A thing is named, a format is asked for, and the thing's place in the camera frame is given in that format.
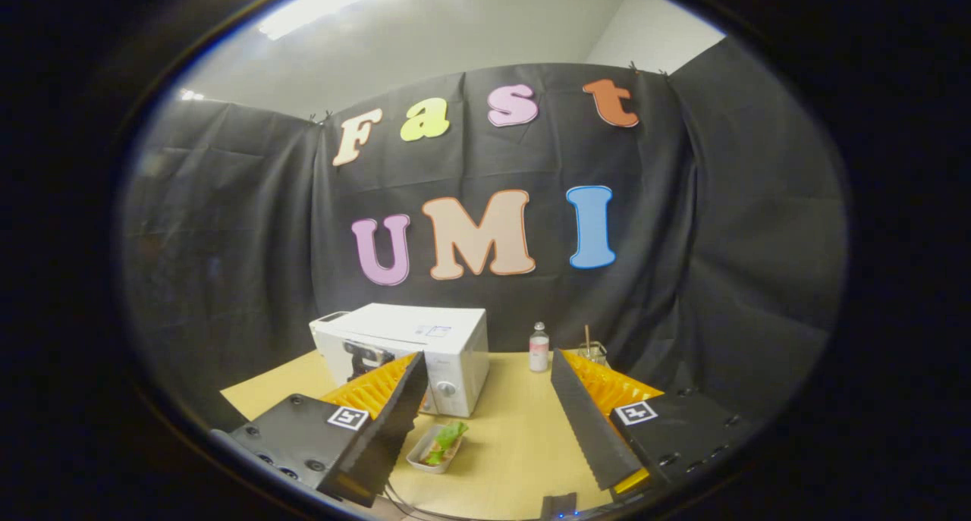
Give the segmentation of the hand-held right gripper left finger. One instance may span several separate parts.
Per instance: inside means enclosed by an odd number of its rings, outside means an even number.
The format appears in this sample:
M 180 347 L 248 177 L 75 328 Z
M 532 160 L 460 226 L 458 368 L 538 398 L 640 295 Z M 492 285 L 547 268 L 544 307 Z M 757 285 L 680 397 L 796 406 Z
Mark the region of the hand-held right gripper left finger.
M 226 435 L 226 448 L 303 494 L 371 507 L 384 492 L 428 387 L 415 352 L 313 399 L 289 394 Z

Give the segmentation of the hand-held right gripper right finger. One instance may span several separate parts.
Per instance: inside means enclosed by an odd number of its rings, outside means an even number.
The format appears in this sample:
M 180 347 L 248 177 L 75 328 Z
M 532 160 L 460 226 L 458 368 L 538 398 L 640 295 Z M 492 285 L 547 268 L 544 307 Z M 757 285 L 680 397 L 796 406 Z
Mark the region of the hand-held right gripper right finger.
M 617 500 L 679 488 L 755 431 L 693 388 L 661 392 L 570 351 L 555 351 L 551 383 L 597 486 Z

